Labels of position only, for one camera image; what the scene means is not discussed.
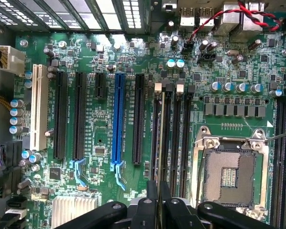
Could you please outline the short black expansion slot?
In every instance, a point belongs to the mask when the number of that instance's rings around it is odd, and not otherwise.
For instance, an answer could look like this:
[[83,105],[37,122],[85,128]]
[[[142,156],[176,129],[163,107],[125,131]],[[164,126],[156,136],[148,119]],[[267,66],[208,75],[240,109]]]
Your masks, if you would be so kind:
[[106,76],[104,73],[96,73],[94,78],[94,98],[106,99]]

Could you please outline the white power connector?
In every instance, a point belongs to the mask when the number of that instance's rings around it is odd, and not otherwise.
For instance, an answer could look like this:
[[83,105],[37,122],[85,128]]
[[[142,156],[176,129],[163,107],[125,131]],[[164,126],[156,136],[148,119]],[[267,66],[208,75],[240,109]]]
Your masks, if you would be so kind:
[[0,45],[0,51],[0,70],[24,77],[26,55],[7,45]]

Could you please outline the silver USB port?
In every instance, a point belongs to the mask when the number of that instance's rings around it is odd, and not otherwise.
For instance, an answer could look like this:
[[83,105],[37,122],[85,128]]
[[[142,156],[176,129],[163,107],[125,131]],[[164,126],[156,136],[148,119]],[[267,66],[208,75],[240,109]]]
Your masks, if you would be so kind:
[[198,8],[197,17],[198,17],[198,25],[201,26],[204,24],[208,19],[213,17],[215,14],[214,8],[209,7],[201,7]]
[[181,8],[180,9],[180,26],[193,27],[195,25],[195,9]]

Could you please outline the black-tabbed black RAM slot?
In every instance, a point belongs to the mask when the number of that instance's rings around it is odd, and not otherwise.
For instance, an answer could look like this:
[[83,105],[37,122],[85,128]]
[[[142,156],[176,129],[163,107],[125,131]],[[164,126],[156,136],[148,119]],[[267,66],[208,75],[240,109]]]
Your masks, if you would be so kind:
[[194,97],[195,86],[189,85],[187,93],[184,95],[184,128],[182,139],[182,158],[181,158],[181,187],[180,196],[186,198],[186,181],[188,170],[188,152],[189,152],[189,133],[190,133],[190,112],[191,101]]
[[162,108],[162,150],[161,150],[161,181],[167,181],[168,172],[168,153],[169,153],[169,132],[170,132],[170,114],[171,99],[174,91],[174,85],[166,83],[163,93]]

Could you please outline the white-tabbed black RAM slot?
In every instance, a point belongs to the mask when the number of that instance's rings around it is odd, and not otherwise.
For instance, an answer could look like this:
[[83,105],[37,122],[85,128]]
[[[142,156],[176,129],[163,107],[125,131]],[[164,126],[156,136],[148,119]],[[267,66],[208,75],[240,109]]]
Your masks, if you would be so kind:
[[154,84],[154,99],[153,99],[153,138],[152,138],[152,151],[151,151],[151,180],[157,180],[157,162],[159,150],[159,113],[160,113],[160,100],[162,95],[162,83]]
[[174,112],[173,112],[173,129],[172,129],[172,145],[171,145],[171,172],[170,185],[171,194],[175,196],[177,184],[177,169],[178,169],[178,153],[179,153],[179,139],[180,139],[180,117],[181,105],[184,94],[184,83],[177,82],[174,93]]

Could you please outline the green motherboard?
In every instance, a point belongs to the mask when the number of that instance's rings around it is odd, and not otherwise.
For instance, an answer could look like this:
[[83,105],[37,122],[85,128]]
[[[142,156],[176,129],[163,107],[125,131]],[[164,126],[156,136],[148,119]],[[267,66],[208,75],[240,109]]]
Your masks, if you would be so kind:
[[[251,136],[261,128],[266,139],[275,136],[276,100],[284,99],[286,133],[286,35],[263,32],[247,43],[231,43],[227,37],[198,34],[188,42],[188,34],[161,32],[154,36],[131,37],[122,34],[100,35],[79,33],[29,33],[16,38],[16,48],[26,55],[25,76],[16,79],[10,131],[22,142],[23,178],[18,194],[28,197],[26,229],[52,229],[52,201],[57,196],[87,197],[97,200],[97,207],[112,201],[126,205],[147,196],[151,180],[153,138],[154,84],[174,85],[171,99],[167,184],[171,193],[171,145],[174,93],[177,82],[184,83],[180,117],[177,184],[175,198],[189,200],[194,141],[198,130],[207,126],[213,135]],[[30,150],[32,68],[47,67],[49,79],[47,148]],[[68,105],[65,158],[53,158],[54,107],[56,73],[68,77]],[[73,119],[75,73],[87,76],[86,126],[84,141],[85,165],[79,186],[71,167],[73,152]],[[94,98],[96,73],[106,76],[106,99]],[[126,76],[124,96],[123,153],[121,168],[123,191],[110,170],[112,153],[112,118],[115,74]],[[145,101],[143,119],[142,161],[132,163],[135,75],[144,74]],[[188,86],[195,86],[191,101],[186,198],[180,196],[181,158],[184,128],[184,95]],[[286,229],[286,137],[282,148],[281,226]],[[268,142],[268,215],[271,225],[274,141]]]

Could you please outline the silver CPU socket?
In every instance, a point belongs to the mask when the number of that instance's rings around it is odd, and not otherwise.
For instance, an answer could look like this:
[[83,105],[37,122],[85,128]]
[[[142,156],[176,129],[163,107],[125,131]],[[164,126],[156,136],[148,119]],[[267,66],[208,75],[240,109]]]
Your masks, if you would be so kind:
[[189,200],[221,204],[265,221],[268,215],[269,144],[263,129],[251,136],[219,136],[198,130],[193,148]]

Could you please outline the black SATA connector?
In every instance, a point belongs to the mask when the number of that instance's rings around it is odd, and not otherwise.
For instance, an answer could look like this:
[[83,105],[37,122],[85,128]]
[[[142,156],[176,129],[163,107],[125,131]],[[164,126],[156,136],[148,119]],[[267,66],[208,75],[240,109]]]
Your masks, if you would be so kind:
[[6,202],[6,207],[8,209],[26,209],[27,198],[24,196],[12,197]]

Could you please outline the blue expansion slot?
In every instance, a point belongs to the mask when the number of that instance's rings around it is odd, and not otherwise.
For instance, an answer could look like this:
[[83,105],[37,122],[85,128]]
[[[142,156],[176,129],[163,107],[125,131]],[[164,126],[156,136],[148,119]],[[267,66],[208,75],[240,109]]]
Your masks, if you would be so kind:
[[115,74],[114,85],[114,106],[112,118],[112,153],[110,170],[114,172],[116,184],[126,190],[122,183],[121,168],[124,161],[123,153],[123,122],[124,122],[124,96],[125,96],[126,76],[124,73]]

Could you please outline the long black expansion slot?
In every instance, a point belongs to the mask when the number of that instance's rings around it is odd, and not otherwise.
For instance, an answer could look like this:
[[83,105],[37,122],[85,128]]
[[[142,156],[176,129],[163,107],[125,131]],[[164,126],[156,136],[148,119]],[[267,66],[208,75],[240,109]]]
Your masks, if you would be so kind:
[[145,81],[144,74],[135,75],[133,156],[132,156],[132,163],[134,165],[140,165],[142,161],[143,119],[144,119],[144,101],[145,101],[144,81]]
[[86,73],[75,73],[75,89],[74,89],[74,119],[73,119],[73,152],[70,165],[74,169],[74,177],[76,183],[81,187],[86,187],[84,181],[81,180],[82,166],[85,165],[84,157],[84,141],[86,126]]
[[66,123],[68,105],[68,77],[65,72],[56,73],[53,158],[63,160],[66,148]]

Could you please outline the large metal rear port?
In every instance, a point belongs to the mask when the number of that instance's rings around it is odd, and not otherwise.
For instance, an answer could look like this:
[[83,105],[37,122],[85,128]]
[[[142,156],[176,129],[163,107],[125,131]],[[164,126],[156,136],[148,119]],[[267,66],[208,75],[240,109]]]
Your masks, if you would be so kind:
[[[219,10],[235,10],[239,9],[238,3],[236,0],[227,0],[224,1]],[[236,28],[239,24],[240,15],[237,12],[224,13],[214,20],[214,31],[213,35],[215,36],[228,36],[229,33]]]
[[[251,0],[245,4],[249,10],[264,11],[265,3],[258,0]],[[247,43],[252,40],[263,29],[254,24],[244,13],[240,13],[238,26],[230,32],[229,39],[231,43]]]

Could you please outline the silver finned heatsink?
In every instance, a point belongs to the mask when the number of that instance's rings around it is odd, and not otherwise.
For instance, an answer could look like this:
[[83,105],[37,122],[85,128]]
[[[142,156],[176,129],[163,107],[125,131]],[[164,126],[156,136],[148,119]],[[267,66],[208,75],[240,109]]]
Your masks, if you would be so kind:
[[55,229],[95,208],[94,198],[57,196],[52,201],[51,227]]

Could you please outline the thin metal locking lever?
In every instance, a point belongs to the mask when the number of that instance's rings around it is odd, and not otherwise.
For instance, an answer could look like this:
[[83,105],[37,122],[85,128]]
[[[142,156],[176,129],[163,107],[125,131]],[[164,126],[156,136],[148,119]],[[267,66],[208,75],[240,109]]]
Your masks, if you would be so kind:
[[283,138],[283,137],[286,137],[286,133],[279,134],[279,135],[276,135],[274,137],[268,138],[268,139],[265,140],[265,143],[268,143],[268,142],[271,142],[271,141],[275,141],[275,140]]

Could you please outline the white PCI expansion slot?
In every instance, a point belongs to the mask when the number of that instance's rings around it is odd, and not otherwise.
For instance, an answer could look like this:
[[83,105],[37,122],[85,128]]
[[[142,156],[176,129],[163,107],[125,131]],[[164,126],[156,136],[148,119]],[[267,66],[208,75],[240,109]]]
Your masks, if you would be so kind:
[[47,67],[34,64],[32,68],[30,150],[47,148],[49,79]]

